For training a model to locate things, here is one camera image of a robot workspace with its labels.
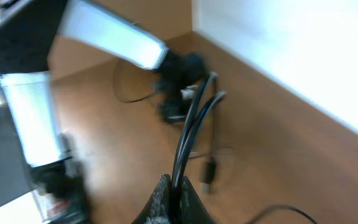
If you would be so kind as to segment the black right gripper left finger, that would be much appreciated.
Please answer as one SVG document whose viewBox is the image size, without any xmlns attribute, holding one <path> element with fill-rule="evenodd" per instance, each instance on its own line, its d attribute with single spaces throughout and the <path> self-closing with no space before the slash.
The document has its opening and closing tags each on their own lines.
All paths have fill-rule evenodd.
<svg viewBox="0 0 358 224">
<path fill-rule="evenodd" d="M 170 184 L 168 174 L 161 176 L 149 200 L 132 224 L 170 224 Z"/>
</svg>

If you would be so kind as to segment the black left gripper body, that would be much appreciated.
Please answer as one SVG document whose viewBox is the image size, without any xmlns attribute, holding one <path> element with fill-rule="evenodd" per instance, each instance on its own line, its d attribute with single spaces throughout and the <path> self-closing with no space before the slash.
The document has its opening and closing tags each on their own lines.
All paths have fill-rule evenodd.
<svg viewBox="0 0 358 224">
<path fill-rule="evenodd" d="M 186 55 L 169 52 L 157 73 L 160 74 L 157 86 L 163 93 L 162 104 L 158 106 L 160 116 L 166 123 L 184 121 L 191 101 L 186 100 L 181 91 L 207 76 L 202 56 L 194 52 Z"/>
</svg>

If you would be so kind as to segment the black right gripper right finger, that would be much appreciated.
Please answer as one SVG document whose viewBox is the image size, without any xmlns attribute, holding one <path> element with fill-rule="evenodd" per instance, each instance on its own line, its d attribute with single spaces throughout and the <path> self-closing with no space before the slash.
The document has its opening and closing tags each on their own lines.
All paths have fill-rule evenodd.
<svg viewBox="0 0 358 224">
<path fill-rule="evenodd" d="M 179 221 L 182 224 L 215 224 L 188 177 L 181 184 Z"/>
</svg>

